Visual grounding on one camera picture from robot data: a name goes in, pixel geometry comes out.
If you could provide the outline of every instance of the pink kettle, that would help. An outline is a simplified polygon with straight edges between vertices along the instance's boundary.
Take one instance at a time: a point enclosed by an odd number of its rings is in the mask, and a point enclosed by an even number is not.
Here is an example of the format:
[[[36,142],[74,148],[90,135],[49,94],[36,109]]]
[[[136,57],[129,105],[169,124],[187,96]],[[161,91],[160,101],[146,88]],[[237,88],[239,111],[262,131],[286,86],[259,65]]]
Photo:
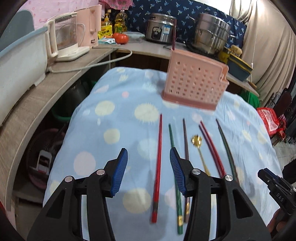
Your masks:
[[[101,31],[102,5],[77,10],[77,35],[82,39],[79,46],[97,46],[98,31]]]

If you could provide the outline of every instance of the pink cloth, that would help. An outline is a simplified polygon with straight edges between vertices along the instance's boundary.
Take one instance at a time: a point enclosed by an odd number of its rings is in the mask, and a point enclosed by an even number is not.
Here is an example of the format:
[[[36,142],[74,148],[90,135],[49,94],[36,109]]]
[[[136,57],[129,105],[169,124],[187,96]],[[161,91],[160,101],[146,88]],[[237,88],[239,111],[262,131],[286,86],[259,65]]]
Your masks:
[[[104,2],[116,10],[128,10],[133,5],[133,0],[104,0]]]
[[[20,10],[28,10],[32,13],[34,28],[38,29],[53,16],[75,12],[97,4],[98,0],[28,0]]]

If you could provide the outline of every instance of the yellow snack bag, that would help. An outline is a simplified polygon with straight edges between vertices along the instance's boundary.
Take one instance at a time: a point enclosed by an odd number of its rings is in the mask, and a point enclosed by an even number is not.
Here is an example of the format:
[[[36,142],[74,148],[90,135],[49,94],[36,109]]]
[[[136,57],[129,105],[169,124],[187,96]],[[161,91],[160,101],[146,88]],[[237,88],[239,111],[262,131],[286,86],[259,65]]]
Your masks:
[[[112,25],[102,26],[101,31],[98,32],[99,39],[105,36],[112,36]]]

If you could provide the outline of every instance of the chopstick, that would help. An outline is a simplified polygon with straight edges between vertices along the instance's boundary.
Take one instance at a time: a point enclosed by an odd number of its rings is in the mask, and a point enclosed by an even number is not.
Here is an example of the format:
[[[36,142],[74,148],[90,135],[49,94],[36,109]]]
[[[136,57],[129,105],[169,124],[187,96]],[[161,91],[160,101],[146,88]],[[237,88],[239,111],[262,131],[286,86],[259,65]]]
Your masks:
[[[219,129],[219,132],[220,132],[220,135],[222,137],[222,141],[223,141],[223,144],[225,146],[225,149],[226,149],[226,153],[227,153],[227,157],[228,157],[228,160],[229,160],[229,164],[230,164],[230,168],[231,168],[231,172],[232,172],[232,176],[233,178],[238,181],[238,177],[237,177],[237,170],[235,168],[235,164],[234,164],[234,160],[233,160],[233,157],[232,157],[232,154],[231,154],[231,151],[230,151],[230,148],[229,148],[229,145],[227,143],[227,140],[225,138],[225,135],[222,131],[222,128],[220,126],[220,123],[219,121],[216,119],[216,122],[218,124],[218,129]]]
[[[152,223],[157,221],[158,200],[159,200],[159,186],[160,186],[160,167],[161,167],[161,144],[162,144],[162,130],[163,130],[163,115],[159,117],[159,132],[158,132],[158,149],[156,160],[156,171],[153,191],[153,206],[152,206]]]
[[[220,157],[218,155],[218,152],[217,152],[217,150],[216,150],[216,148],[215,148],[215,146],[214,146],[214,144],[212,142],[212,139],[211,139],[211,137],[210,137],[210,135],[209,135],[209,133],[208,133],[207,129],[205,128],[205,125],[204,125],[204,123],[202,121],[200,122],[199,128],[200,128],[203,136],[205,137],[207,145],[208,145],[208,147],[209,147],[209,149],[211,151],[211,154],[212,154],[212,157],[213,157],[214,162],[216,164],[216,167],[218,169],[220,178],[223,178],[226,175],[225,169],[224,169],[222,161],[221,161],[221,159],[220,159]]]
[[[174,138],[173,138],[173,133],[172,133],[172,127],[169,124],[168,129],[170,132],[170,145],[173,148],[175,146],[174,144]],[[177,207],[177,232],[178,234],[183,234],[183,217],[182,217],[182,203],[181,203],[181,194],[178,189],[178,185],[175,180],[175,190],[176,190],[176,207]]]
[[[189,151],[188,151],[188,140],[186,132],[185,119],[183,118],[183,132],[184,132],[184,148],[185,148],[185,159],[189,160]],[[184,223],[189,222],[189,213],[190,213],[190,198],[185,198],[185,207],[184,207]]]

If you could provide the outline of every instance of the wooden counter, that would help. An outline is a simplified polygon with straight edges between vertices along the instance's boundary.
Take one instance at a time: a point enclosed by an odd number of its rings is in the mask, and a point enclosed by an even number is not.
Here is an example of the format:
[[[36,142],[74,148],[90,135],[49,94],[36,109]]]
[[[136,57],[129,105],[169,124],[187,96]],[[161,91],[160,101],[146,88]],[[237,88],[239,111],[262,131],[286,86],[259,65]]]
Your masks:
[[[164,46],[165,45],[143,40],[142,43],[128,43],[126,45],[122,45],[121,48],[123,49],[119,49],[117,50],[117,52],[129,53],[128,50],[131,50],[134,54],[170,59],[170,50],[167,48],[164,48]],[[176,43],[176,48],[186,50],[186,46],[181,43]],[[228,81],[238,85],[239,87],[259,97],[259,94],[257,93],[257,91],[254,90],[247,82],[242,82],[229,73],[226,75],[226,78],[228,79]]]
[[[77,60],[56,63],[52,68],[63,70],[94,64],[113,51],[91,49]],[[55,102],[87,70],[47,74],[37,87],[24,94],[4,122],[0,130],[0,200],[8,211],[16,172],[33,133]]]

